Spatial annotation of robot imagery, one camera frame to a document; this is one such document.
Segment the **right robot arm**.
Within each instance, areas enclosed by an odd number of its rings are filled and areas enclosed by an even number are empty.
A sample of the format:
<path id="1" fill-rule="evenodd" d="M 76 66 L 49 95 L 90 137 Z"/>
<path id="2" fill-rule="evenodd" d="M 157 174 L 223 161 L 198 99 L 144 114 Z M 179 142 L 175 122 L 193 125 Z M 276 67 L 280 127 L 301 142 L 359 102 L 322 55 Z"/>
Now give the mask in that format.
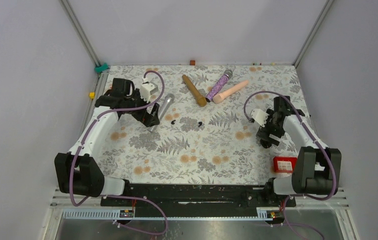
<path id="1" fill-rule="evenodd" d="M 263 198 L 276 206 L 287 196 L 306 196 L 328 200 L 338 191 L 342 153 L 326 145 L 307 123 L 305 114 L 296 109 L 287 96 L 273 99 L 273 108 L 256 108 L 250 113 L 251 121 L 259 125 L 256 137 L 267 149 L 280 144 L 280 138 L 289 135 L 298 148 L 292 173 L 285 177 L 272 177 L 264 187 Z"/>

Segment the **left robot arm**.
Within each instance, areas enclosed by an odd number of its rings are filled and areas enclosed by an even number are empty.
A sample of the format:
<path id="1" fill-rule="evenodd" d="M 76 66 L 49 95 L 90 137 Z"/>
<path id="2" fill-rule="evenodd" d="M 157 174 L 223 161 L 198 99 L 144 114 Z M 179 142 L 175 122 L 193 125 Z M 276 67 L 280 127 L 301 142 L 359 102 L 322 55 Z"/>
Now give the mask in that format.
<path id="1" fill-rule="evenodd" d="M 136 88 L 131 80 L 114 78 L 111 89 L 95 101 L 92 117 L 77 142 L 66 153 L 58 153 L 54 166 L 59 190 L 68 194 L 99 197 L 113 195 L 121 206 L 129 204 L 132 192 L 125 187 L 124 179 L 104 176 L 96 156 L 103 148 L 111 128 L 123 114 L 150 128 L 158 125 L 160 105 L 151 103 L 151 96 L 158 92 L 152 82 L 143 82 Z"/>

